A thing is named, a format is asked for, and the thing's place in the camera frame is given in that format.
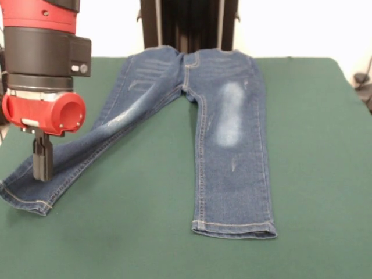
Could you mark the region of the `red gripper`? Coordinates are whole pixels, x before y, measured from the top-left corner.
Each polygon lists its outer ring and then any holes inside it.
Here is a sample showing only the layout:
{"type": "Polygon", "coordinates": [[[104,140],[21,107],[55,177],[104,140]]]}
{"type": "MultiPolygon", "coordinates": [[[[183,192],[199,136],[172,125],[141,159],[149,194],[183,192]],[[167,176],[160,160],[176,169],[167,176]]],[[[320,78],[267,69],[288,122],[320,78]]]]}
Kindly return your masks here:
{"type": "Polygon", "coordinates": [[[33,176],[36,180],[50,181],[53,176],[53,145],[49,135],[75,133],[83,125],[86,108],[82,97],[64,92],[54,101],[45,101],[5,95],[2,108],[12,124],[21,128],[39,128],[31,130],[34,135],[33,176]]]}

